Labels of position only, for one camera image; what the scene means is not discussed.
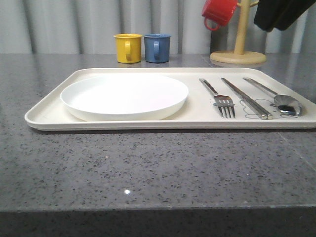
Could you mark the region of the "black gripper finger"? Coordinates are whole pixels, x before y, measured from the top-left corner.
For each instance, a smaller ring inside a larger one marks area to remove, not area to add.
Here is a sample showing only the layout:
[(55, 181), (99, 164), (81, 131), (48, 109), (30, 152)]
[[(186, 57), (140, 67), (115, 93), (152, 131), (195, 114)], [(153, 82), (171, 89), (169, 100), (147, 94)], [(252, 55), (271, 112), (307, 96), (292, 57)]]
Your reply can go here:
[(288, 29), (316, 0), (290, 0), (277, 19), (274, 28), (284, 31)]
[(285, 0), (260, 0), (255, 14), (254, 24), (263, 31), (272, 31), (285, 8)]

